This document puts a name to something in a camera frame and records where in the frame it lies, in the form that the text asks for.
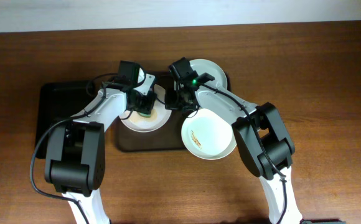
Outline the white plate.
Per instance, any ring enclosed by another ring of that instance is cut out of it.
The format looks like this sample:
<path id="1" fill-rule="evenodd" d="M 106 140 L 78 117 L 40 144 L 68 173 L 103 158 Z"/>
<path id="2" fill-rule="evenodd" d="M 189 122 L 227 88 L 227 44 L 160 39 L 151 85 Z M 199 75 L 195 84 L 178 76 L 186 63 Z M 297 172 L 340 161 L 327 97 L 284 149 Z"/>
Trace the white plate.
<path id="1" fill-rule="evenodd" d="M 212 88 L 228 88 L 225 72 L 214 62 L 206 59 L 188 60 L 185 57 L 170 64 L 170 73 L 176 87 L 197 91 L 201 85 Z"/>
<path id="2" fill-rule="evenodd" d="M 190 153 L 205 160 L 224 158 L 237 145 L 232 127 L 208 109 L 200 109 L 191 118 L 185 119 L 181 138 Z"/>
<path id="3" fill-rule="evenodd" d="M 130 111 L 125 111 L 121 114 L 120 121 L 133 131 L 147 133 L 161 128 L 169 120 L 171 110 L 167 110 L 164 104 L 156 100 L 150 117 L 142 116 L 137 112 L 132 112 L 131 116 L 127 118 L 129 114 Z"/>

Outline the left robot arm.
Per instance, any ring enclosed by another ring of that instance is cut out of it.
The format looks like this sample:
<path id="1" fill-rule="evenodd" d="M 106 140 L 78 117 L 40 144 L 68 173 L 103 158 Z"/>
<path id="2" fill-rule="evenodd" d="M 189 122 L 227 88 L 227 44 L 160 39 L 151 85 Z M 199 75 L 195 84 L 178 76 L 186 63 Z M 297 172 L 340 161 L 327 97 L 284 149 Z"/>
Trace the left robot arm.
<path id="1" fill-rule="evenodd" d="M 138 63 L 122 61 L 108 76 L 84 109 L 46 133 L 45 180 L 70 204 L 77 223 L 110 223 L 100 194 L 106 130 L 126 111 L 149 114 L 156 97 L 156 77 Z"/>

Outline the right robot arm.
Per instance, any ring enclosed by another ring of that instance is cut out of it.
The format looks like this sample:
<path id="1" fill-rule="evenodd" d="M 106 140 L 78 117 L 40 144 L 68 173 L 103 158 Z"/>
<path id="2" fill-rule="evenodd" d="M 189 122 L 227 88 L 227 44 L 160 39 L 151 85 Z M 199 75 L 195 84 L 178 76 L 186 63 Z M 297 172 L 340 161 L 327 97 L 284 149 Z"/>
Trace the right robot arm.
<path id="1" fill-rule="evenodd" d="M 167 108 L 206 109 L 229 124 L 243 164 L 262 184 L 270 222 L 302 223 L 291 182 L 295 146 L 277 108 L 243 100 L 184 57 L 170 64 L 169 71 L 175 95 L 166 97 Z"/>

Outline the green dish sponge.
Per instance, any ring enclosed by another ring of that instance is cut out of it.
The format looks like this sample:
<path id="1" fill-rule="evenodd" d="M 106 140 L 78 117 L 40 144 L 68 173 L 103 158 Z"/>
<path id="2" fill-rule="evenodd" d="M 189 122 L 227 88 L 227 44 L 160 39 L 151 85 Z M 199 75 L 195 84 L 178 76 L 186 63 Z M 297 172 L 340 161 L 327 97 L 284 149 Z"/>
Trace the green dish sponge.
<path id="1" fill-rule="evenodd" d="M 138 112 L 138 115 L 140 115 L 142 117 L 145 117 L 145 118 L 150 118 L 151 117 L 151 114 L 146 114 L 146 113 L 141 113 L 141 112 Z"/>

